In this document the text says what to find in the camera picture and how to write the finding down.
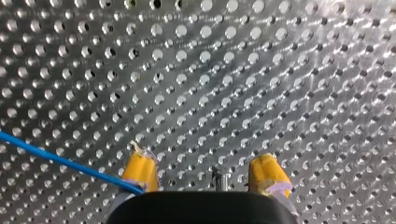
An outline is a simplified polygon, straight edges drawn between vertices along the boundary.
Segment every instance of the yellow object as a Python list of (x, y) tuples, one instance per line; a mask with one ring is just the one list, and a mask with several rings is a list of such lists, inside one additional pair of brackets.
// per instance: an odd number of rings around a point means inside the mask
[(131, 143), (135, 152), (128, 161), (122, 179), (137, 182), (146, 192), (157, 191), (159, 183), (154, 158), (145, 153), (135, 142)]
[(276, 183), (290, 183), (290, 180), (282, 167), (271, 154), (263, 154), (250, 162), (248, 170), (248, 190), (267, 194), (266, 189)]

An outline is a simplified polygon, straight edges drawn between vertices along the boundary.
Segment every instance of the blue wire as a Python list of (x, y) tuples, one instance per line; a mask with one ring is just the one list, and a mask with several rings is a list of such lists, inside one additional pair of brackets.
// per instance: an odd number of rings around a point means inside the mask
[(58, 162), (58, 163), (60, 163), (62, 165), (65, 165), (67, 167), (70, 167), (70, 168), (73, 168), (75, 170), (78, 170), (78, 171), (80, 171), (80, 172), (82, 172), (82, 173), (84, 173), (86, 175), (91, 175), (91, 176), (94, 176), (96, 178), (105, 180), (108, 183), (115, 184), (115, 185), (117, 185), (117, 186), (119, 186), (119, 187), (121, 187), (123, 189), (127, 189), (127, 190), (131, 191), (135, 195), (144, 193), (144, 191), (141, 188), (139, 188), (139, 187), (137, 187), (135, 185), (132, 185), (132, 184), (130, 184), (128, 182), (125, 182), (125, 181), (123, 181), (121, 179), (118, 179), (118, 178), (116, 178), (114, 176), (105, 175), (105, 174), (99, 173), (98, 171), (95, 171), (95, 170), (93, 170), (91, 168), (88, 168), (86, 166), (83, 166), (83, 165), (80, 165), (78, 163), (72, 162), (72, 161), (67, 160), (67, 159), (65, 159), (63, 157), (57, 156), (55, 154), (52, 154), (52, 153), (50, 153), (48, 151), (44, 151), (44, 150), (39, 149), (37, 147), (31, 146), (31, 145), (23, 142), (22, 140), (14, 137), (14, 136), (11, 136), (11, 135), (9, 135), (7, 133), (0, 132), (0, 139), (4, 140), (6, 142), (9, 142), (10, 144), (12, 144), (12, 145), (14, 145), (16, 147), (21, 147), (21, 148), (25, 149), (26, 151), (28, 151), (28, 152), (30, 152), (30, 153), (38, 156), (38, 157), (41, 157), (41, 158), (44, 158), (44, 159), (47, 159), (47, 160), (51, 160), (51, 161), (56, 161), (56, 162)]

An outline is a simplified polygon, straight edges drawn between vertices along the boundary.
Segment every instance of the metal panel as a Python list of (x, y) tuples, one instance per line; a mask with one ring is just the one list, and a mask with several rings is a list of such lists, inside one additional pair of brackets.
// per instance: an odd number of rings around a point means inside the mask
[[(164, 189), (273, 153), (302, 223), (395, 223), (392, 1), (2, 0), (0, 125)], [(0, 145), (1, 223), (103, 223), (117, 189)]]

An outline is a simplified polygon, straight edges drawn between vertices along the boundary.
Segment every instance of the silver perforated surface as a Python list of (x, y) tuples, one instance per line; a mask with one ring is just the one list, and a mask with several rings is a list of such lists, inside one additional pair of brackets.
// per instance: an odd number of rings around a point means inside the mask
[[(0, 127), (164, 189), (270, 152), (302, 223), (396, 223), (393, 1), (2, 0)], [(117, 188), (0, 145), (0, 223), (104, 223)]]

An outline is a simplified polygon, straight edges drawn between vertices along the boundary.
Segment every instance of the black object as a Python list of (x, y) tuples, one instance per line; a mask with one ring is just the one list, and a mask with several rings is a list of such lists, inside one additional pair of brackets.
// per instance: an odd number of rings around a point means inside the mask
[(152, 192), (133, 197), (107, 224), (297, 224), (277, 200), (249, 192)]

